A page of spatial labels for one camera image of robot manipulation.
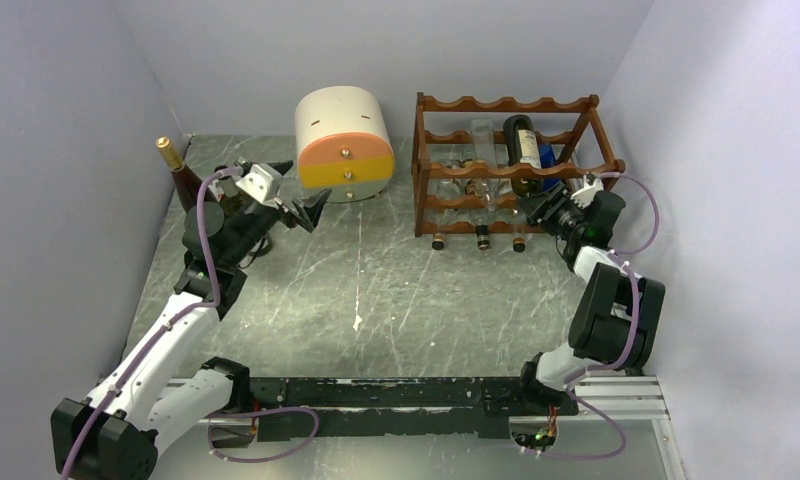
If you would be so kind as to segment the clear glass bottle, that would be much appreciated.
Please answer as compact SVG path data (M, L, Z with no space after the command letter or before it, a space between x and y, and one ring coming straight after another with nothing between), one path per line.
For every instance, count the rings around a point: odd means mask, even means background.
M476 118L470 123L470 134L473 146L473 160L475 165L484 165L490 169L499 167L496 156L493 123L488 118ZM502 179L477 178L474 188L478 197L489 212L498 209L498 198L502 190Z

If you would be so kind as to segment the dark wine bottle white label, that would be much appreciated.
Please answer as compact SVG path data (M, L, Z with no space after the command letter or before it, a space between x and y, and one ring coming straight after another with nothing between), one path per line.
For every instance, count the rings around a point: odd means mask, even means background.
M504 139L509 166L529 165L541 169L541 155L532 119L527 115L512 115L503 124ZM542 180L514 178L511 180L513 192L519 197L527 197L541 191Z

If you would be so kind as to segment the dark gold-capped wine bottle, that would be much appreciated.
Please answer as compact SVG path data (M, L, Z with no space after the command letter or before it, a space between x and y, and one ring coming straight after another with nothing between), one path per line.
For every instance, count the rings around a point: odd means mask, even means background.
M202 186L202 180L185 163L169 137L159 137L156 148L170 170L176 195L185 212L194 208L199 200L201 203L216 200L209 188Z

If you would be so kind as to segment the dark green labelled wine bottle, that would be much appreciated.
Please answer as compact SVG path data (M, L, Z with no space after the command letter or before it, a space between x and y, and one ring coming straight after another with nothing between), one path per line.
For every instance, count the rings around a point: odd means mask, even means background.
M222 175L216 180L216 185L218 202L226 217L233 217L253 204L253 199L237 186L233 176ZM269 237L262 238L250 252L250 259L243 268L251 265L255 259L267 255L272 248L272 240Z

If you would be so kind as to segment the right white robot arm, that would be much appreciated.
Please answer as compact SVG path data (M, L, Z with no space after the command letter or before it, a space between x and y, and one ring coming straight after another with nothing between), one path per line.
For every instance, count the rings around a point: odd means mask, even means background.
M538 414L586 374L643 366L652 353L665 285L635 272L609 243L626 202L604 189L580 207L562 185L524 197L519 209L532 225L564 242L560 258L585 282L567 339L534 361L534 376L515 391L518 406Z

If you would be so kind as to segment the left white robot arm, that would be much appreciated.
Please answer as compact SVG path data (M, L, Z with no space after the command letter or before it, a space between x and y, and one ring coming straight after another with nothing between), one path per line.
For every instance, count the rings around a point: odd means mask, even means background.
M241 261L276 224L313 231L331 195L283 200L292 168L240 162L214 172L187 211L185 266L164 310L139 343L83 400L63 399L50 427L64 479L147 479L160 455L200 420L258 411L248 367L219 357L165 389L195 346L231 310L246 281Z

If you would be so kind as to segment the bottom dark bottle middle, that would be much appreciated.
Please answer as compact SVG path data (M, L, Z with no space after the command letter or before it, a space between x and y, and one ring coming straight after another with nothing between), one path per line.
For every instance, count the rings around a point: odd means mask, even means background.
M476 244L480 251L490 249L489 227L485 224L475 226Z

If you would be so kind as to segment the blue labelled clear bottle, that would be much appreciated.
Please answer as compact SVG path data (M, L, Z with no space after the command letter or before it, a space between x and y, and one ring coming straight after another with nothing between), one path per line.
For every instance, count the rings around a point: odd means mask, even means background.
M553 168L557 165L556 154L553 146L550 144L541 144L539 146L540 165L543 169ZM561 184L563 180L556 177L544 178L541 185L541 192L548 191Z

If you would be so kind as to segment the brown wooden wine rack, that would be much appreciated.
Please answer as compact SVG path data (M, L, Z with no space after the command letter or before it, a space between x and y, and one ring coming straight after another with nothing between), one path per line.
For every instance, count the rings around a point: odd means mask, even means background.
M529 103L505 96L493 102L481 102L473 96L461 96L450 102L444 102L431 95L419 92L416 98L415 124L412 148L412 181L414 190L414 235L432 235L439 229L434 223L425 219L425 213L432 210L448 209L474 209L485 206L483 200L465 195L457 200L441 200L429 193L432 180L460 179L470 180L477 178L509 179L527 178L542 180L547 177L561 179L580 178L593 174L600 176L602 173L622 173L626 169L623 160L616 157L604 125L598 112L600 98L597 95L580 97L568 103L561 103L551 97L542 97ZM436 135L425 126L427 113L508 113L508 114L575 114L577 119L574 126L556 135L536 134L537 141L550 145L560 145L562 151L557 157L557 165L548 169L535 169L528 165L509 166L490 169L484 165L451 169L429 158L430 146L437 145L469 145L472 143L471 134L466 130L456 130L446 135ZM598 143L603 163L597 167L583 168L572 162L573 153L578 146L583 133L591 128Z

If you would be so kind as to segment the white round drawer cabinet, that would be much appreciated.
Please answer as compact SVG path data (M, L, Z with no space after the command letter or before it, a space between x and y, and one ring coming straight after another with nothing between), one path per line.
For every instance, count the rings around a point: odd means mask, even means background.
M382 194L395 155L376 97L355 86L331 86L304 96L295 113L297 179L310 193L329 189L347 203Z

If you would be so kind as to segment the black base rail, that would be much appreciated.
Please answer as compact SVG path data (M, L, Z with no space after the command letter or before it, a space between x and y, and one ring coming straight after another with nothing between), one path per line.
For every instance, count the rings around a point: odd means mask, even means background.
M518 377L342 379L254 377L254 398L269 416L258 439L474 434L507 439L511 421L574 416L564 393L523 385Z

